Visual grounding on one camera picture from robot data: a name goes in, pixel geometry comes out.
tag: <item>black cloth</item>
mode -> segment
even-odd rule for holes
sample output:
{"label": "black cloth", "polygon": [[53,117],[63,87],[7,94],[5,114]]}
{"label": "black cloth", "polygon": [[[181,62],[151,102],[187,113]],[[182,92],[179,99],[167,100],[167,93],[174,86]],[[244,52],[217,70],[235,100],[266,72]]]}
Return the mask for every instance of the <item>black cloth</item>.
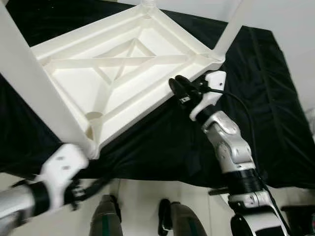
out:
{"label": "black cloth", "polygon": [[[95,0],[10,0],[7,5],[30,46],[129,7]],[[214,47],[226,26],[206,18],[165,13],[209,48]],[[268,184],[315,187],[315,144],[272,33],[242,27],[221,70],[227,72],[225,90],[239,96],[252,114],[259,169]],[[6,81],[0,80],[0,119],[5,127],[5,133],[1,133],[2,171],[31,178],[60,142]],[[218,107],[238,123],[242,136],[252,146],[242,107],[225,96]],[[79,177],[96,178],[104,174],[179,180],[213,188],[224,186],[211,144],[174,98],[104,147],[100,159],[92,161]]]}

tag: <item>white floor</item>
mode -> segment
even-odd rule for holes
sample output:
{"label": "white floor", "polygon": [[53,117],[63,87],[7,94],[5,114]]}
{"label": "white floor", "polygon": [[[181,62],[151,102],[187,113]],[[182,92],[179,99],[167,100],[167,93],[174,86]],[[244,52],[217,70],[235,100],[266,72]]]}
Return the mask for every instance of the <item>white floor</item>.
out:
{"label": "white floor", "polygon": [[[0,174],[0,190],[18,178]],[[208,196],[208,189],[180,182],[114,180],[103,191],[72,212],[69,206],[52,215],[42,215],[17,228],[12,236],[87,236],[90,221],[102,194],[118,197],[125,236],[157,236],[158,204],[162,198],[180,201],[199,217],[208,236],[230,236],[232,210],[220,196]],[[297,188],[272,189],[278,206],[315,204],[315,193]]]}

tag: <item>white wall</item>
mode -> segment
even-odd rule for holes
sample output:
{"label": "white wall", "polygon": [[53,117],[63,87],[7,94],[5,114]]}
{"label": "white wall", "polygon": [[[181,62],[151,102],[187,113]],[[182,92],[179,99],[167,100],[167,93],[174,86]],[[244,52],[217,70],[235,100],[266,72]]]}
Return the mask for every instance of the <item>white wall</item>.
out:
{"label": "white wall", "polygon": [[[305,110],[315,107],[315,0],[253,0],[244,25],[271,30]],[[139,4],[140,0],[118,0]],[[157,0],[157,6],[228,21],[240,0]]]}

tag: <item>black fabric backdrop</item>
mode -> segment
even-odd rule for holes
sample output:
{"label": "black fabric backdrop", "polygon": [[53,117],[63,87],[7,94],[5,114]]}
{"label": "black fabric backdrop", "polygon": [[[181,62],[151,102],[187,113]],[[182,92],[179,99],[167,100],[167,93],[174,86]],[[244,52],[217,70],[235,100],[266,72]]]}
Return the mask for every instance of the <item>black fabric backdrop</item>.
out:
{"label": "black fabric backdrop", "polygon": [[[10,0],[7,9],[30,46],[131,7],[96,0]],[[165,12],[209,48],[226,23]],[[225,90],[250,109],[259,169],[273,187],[315,187],[315,144],[272,33],[242,27],[226,55]],[[60,145],[58,138],[0,76],[0,170],[32,178]],[[252,145],[248,120],[228,97],[218,103]],[[151,112],[101,151],[79,177],[179,180],[221,187],[213,148],[174,98]]]}

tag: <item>black cable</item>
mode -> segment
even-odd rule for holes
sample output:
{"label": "black cable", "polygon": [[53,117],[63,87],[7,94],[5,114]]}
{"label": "black cable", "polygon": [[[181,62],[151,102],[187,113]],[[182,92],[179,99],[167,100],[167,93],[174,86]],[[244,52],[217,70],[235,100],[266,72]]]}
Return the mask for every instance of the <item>black cable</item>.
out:
{"label": "black cable", "polygon": [[289,228],[289,226],[287,225],[286,221],[284,220],[277,204],[276,204],[276,200],[273,198],[268,186],[266,185],[265,181],[261,178],[261,175],[260,175],[260,171],[259,171],[259,166],[258,166],[258,158],[257,158],[257,150],[256,150],[256,140],[255,140],[255,132],[254,132],[254,127],[253,127],[253,120],[252,120],[252,116],[247,108],[247,106],[244,104],[244,102],[236,95],[230,93],[230,92],[226,92],[226,91],[223,91],[223,90],[217,90],[217,89],[212,89],[210,88],[209,91],[211,92],[217,92],[217,93],[221,93],[221,94],[224,94],[224,95],[228,95],[232,98],[234,98],[235,100],[237,100],[243,107],[243,109],[245,110],[245,113],[246,113],[246,116],[249,120],[249,125],[250,125],[250,131],[251,131],[251,139],[252,139],[252,150],[253,150],[253,153],[254,153],[254,157],[253,157],[253,161],[254,161],[254,164],[256,165],[256,171],[257,171],[257,176],[258,176],[258,180],[260,181],[260,183],[262,184],[262,186],[264,187],[264,189],[268,192],[269,196],[270,196],[270,199],[271,199],[271,202],[272,204],[274,205],[280,219],[282,220],[284,226],[285,226],[285,229],[287,231],[287,233],[289,235],[292,235],[291,234],[291,229]]}

